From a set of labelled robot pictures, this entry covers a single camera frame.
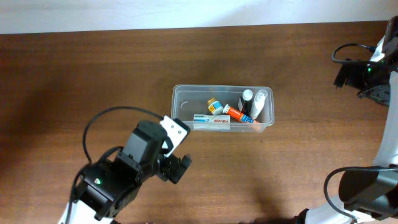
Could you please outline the white medicine box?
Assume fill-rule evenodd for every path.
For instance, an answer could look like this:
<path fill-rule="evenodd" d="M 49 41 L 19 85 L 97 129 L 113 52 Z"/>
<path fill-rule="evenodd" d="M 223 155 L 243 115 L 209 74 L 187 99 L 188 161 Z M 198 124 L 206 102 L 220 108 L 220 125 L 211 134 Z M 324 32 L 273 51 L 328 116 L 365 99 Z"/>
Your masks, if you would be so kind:
<path fill-rule="evenodd" d="M 231 124 L 230 115 L 205 115 L 194 114 L 194 130 L 229 131 Z"/>

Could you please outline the small gold-lid balm jar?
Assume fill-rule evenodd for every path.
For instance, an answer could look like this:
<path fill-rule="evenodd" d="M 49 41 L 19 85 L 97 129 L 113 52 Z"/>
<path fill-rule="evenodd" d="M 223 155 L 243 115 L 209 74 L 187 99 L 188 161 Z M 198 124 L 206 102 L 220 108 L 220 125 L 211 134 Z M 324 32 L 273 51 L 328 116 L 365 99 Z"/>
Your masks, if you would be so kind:
<path fill-rule="evenodd" d="M 207 102 L 207 106 L 212 115 L 219 115 L 223 113 L 224 108 L 216 98 L 209 99 Z"/>

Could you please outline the orange tablet tube white cap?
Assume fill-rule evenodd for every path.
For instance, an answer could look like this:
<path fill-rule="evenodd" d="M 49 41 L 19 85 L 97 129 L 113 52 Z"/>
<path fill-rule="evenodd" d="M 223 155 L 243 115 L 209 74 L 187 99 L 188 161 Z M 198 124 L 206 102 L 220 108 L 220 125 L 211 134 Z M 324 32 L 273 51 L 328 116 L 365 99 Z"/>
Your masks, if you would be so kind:
<path fill-rule="evenodd" d="M 230 115 L 232 118 L 236 119 L 242 123 L 251 123 L 251 124 L 259 124 L 258 121 L 252 119 L 251 117 L 245 115 L 244 113 L 230 107 L 230 105 L 225 105 L 223 108 L 223 113 Z"/>

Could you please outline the white spray bottle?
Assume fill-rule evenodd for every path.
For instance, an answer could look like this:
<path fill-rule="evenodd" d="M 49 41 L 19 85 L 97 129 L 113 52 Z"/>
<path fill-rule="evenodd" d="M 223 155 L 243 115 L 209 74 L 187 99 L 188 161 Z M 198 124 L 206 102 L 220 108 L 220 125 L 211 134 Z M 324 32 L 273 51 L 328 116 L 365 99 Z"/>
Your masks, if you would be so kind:
<path fill-rule="evenodd" d="M 265 101 L 268 97 L 266 90 L 259 90 L 252 99 L 252 106 L 249 112 L 249 116 L 252 119 L 257 119 L 262 109 L 264 108 Z"/>

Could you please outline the black bottle white cap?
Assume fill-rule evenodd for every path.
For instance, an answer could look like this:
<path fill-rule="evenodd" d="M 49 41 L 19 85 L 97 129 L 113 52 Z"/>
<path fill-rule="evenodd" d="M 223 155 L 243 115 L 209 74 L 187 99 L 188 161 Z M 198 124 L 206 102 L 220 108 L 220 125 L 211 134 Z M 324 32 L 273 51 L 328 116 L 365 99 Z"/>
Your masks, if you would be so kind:
<path fill-rule="evenodd" d="M 252 107 L 253 92 L 249 89 L 244 90 L 238 101 L 238 109 L 240 112 L 249 116 Z"/>

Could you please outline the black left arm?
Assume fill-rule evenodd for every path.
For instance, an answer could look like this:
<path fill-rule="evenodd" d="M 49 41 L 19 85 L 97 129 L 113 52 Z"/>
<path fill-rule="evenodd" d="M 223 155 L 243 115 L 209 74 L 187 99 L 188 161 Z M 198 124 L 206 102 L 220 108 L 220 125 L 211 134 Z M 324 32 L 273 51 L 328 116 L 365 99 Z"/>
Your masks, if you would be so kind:
<path fill-rule="evenodd" d="M 147 179 L 156 175 L 177 184 L 192 160 L 173 152 L 189 133 L 190 128 L 177 118 L 140 121 L 125 146 L 111 148 L 94 164 L 82 167 L 59 222 L 112 223 Z"/>

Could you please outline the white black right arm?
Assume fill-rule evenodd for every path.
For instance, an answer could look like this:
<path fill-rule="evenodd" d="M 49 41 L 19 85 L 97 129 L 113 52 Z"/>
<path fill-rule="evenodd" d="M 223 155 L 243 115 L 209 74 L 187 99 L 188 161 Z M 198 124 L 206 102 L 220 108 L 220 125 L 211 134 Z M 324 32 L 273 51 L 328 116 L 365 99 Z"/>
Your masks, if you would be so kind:
<path fill-rule="evenodd" d="M 341 64 L 334 84 L 358 90 L 387 106 L 388 114 L 380 148 L 367 167 L 342 167 L 330 172 L 323 184 L 326 204 L 305 209 L 294 223 L 364 223 L 397 218 L 397 17 L 392 17 L 386 33 L 369 60 L 338 60 Z"/>

